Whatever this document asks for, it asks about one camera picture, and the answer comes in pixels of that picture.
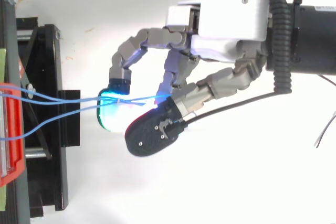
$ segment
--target red device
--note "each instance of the red device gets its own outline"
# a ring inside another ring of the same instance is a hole
[[[13,86],[10,83],[0,85]],[[0,89],[0,93],[21,97],[19,90]],[[23,135],[22,103],[19,100],[0,97],[0,137]],[[25,170],[23,139],[0,141],[0,187],[15,180]]]

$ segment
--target blue light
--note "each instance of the blue light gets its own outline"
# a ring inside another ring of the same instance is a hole
[[[103,92],[102,97],[114,97],[124,100],[132,99],[131,95],[115,94],[111,92]],[[99,110],[99,118],[102,126],[111,132],[125,132],[127,127],[138,117],[146,113],[147,111],[156,108],[154,104],[155,98],[152,97],[147,100],[139,100],[136,102],[144,103],[139,106],[136,104],[125,104],[122,102],[101,107]],[[100,104],[106,104],[109,101],[100,101]]]

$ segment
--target metal rod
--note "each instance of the metal rod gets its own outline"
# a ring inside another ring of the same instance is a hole
[[[16,32],[17,41],[29,41],[33,30],[19,30]]]
[[[26,158],[42,158],[46,157],[43,148],[26,148]]]

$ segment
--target coiled black cable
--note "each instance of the coiled black cable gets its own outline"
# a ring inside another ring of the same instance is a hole
[[[274,92],[289,94],[291,90],[291,12],[286,0],[269,0],[273,15],[272,53],[274,57]]]

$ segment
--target red plastic part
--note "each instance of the red plastic part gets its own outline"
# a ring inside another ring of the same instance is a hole
[[[0,85],[14,86],[10,83],[0,83]],[[0,89],[0,91],[21,97],[19,90]],[[7,127],[8,137],[23,135],[22,104],[21,101],[6,98],[7,105]],[[0,187],[15,180],[25,170],[25,152],[23,139],[9,142],[10,166],[13,168],[4,178],[0,177]]]

